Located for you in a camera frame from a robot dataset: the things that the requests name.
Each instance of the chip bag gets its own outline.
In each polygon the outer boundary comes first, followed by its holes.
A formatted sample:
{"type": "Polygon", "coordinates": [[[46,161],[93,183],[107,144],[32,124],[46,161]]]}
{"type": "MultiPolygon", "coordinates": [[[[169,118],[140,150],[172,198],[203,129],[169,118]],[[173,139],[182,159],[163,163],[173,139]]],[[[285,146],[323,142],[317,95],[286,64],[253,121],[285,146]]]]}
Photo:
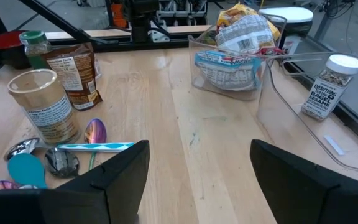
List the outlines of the chip bag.
{"type": "MultiPolygon", "coordinates": [[[[237,3],[231,9],[223,10],[219,13],[219,17],[216,25],[218,27],[228,27],[231,24],[237,22],[243,16],[249,16],[249,15],[259,15],[259,14],[257,13],[257,11],[247,6],[237,3]]],[[[270,21],[268,21],[268,26],[272,31],[274,40],[277,40],[280,37],[280,31],[278,31],[278,29],[270,21]]]]}

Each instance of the teal spoon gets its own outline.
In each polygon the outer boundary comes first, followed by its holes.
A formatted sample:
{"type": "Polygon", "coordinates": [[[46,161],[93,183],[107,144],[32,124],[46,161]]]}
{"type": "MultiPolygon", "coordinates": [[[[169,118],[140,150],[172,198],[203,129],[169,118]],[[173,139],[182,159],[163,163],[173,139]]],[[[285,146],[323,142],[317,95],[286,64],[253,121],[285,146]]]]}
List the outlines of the teal spoon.
{"type": "Polygon", "coordinates": [[[45,171],[41,161],[32,154],[17,154],[7,163],[9,175],[13,181],[21,185],[33,185],[47,189],[45,171]]]}

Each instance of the clear plastic sheet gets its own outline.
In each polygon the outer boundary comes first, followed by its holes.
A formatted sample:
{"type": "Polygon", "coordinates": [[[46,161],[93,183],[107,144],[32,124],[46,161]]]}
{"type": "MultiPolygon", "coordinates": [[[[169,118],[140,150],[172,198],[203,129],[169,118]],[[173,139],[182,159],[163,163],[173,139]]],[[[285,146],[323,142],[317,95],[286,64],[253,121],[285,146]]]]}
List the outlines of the clear plastic sheet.
{"type": "MultiPolygon", "coordinates": [[[[285,18],[264,16],[282,33],[287,21],[285,18]]],[[[211,26],[197,39],[188,37],[193,86],[242,101],[256,99],[260,95],[266,59],[271,55],[218,48],[215,42],[216,31],[217,27],[211,26]]]]}
{"type": "Polygon", "coordinates": [[[338,53],[279,55],[267,59],[257,118],[277,147],[358,180],[358,137],[333,114],[320,122],[300,111],[309,91],[299,81],[316,77],[332,54],[338,53]],[[285,69],[288,65],[298,72],[288,72],[285,69]],[[303,72],[297,65],[313,69],[303,72]],[[344,155],[334,150],[325,135],[332,137],[344,155]]]}

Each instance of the paper container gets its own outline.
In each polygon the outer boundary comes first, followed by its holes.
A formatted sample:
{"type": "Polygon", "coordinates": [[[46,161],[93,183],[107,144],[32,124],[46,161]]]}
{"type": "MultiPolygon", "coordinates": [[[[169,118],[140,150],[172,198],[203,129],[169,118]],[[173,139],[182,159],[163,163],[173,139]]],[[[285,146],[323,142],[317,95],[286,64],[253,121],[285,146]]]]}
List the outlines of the paper container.
{"type": "Polygon", "coordinates": [[[75,112],[54,71],[38,69],[22,73],[7,88],[45,143],[56,145],[79,138],[75,112]]]}

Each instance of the jar label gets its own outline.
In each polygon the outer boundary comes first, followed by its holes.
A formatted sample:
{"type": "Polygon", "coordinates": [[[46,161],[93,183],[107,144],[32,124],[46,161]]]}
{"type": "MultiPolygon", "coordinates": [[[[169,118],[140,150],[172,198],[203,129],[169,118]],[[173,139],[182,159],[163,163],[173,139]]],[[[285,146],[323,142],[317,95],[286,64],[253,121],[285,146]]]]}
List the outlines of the jar label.
{"type": "Polygon", "coordinates": [[[47,142],[69,141],[78,132],[67,95],[47,108],[26,112],[47,142]]]}
{"type": "Polygon", "coordinates": [[[58,75],[60,83],[67,91],[84,90],[81,82],[80,73],[75,65],[74,57],[58,58],[47,60],[49,66],[58,75]]]}
{"type": "Polygon", "coordinates": [[[317,78],[311,87],[308,99],[302,107],[325,118],[337,105],[345,89],[317,78]]]}

